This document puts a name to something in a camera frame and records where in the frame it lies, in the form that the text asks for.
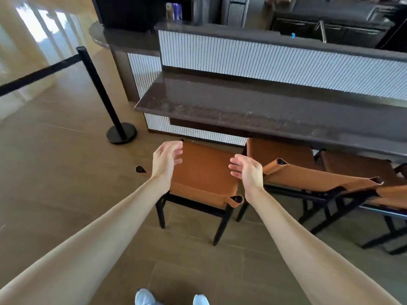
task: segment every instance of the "stanchion base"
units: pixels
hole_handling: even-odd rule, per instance
[[[125,130],[126,139],[123,140],[117,132],[116,126],[112,126],[111,128],[109,128],[106,134],[106,138],[109,140],[109,142],[113,144],[126,144],[132,141],[137,136],[137,130],[133,124],[126,122],[121,124]]]

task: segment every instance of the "tile floor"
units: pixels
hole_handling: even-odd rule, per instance
[[[134,167],[149,167],[152,152],[173,139],[148,133],[143,115],[129,108],[109,51],[94,62],[138,137],[124,146],[106,141],[111,123],[81,64],[0,123],[0,287],[134,191],[144,181]],[[299,217],[300,201],[276,198]],[[167,228],[152,210],[92,305],[132,304],[141,287],[166,305],[191,304],[196,293],[215,305],[309,304],[252,208],[241,223],[231,220],[216,247],[218,218],[171,203],[164,211]],[[357,246],[384,232],[379,216],[358,210],[318,237],[407,304],[407,256]]]

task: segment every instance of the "chair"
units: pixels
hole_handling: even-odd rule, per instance
[[[384,181],[384,185],[377,188],[364,204],[353,203],[351,206],[352,209],[361,206],[364,209],[382,213],[390,231],[363,244],[363,249],[407,235],[407,220],[404,228],[396,229],[392,219],[392,217],[407,219],[406,164],[393,169],[391,163],[386,160],[335,152],[321,152],[321,159],[327,171],[361,177],[377,175]],[[403,174],[404,179],[397,176],[399,172]],[[397,255],[406,251],[407,245],[389,253]]]
[[[238,179],[231,176],[228,168],[234,154],[184,141],[181,157],[182,164],[174,167],[169,192],[155,204],[160,226],[165,228],[166,201],[221,217],[213,240],[216,246],[234,208],[244,201],[237,195]],[[136,171],[145,172],[140,166]]]
[[[314,161],[312,149],[259,138],[249,138],[246,144],[247,156],[263,166],[264,187],[274,194],[300,198],[303,201],[301,224],[324,209],[330,220],[328,203],[348,191],[362,190],[383,184],[379,178],[363,178],[330,173],[322,170]],[[308,209],[307,201],[313,206]],[[242,205],[237,216],[240,221],[247,210],[248,203]]]

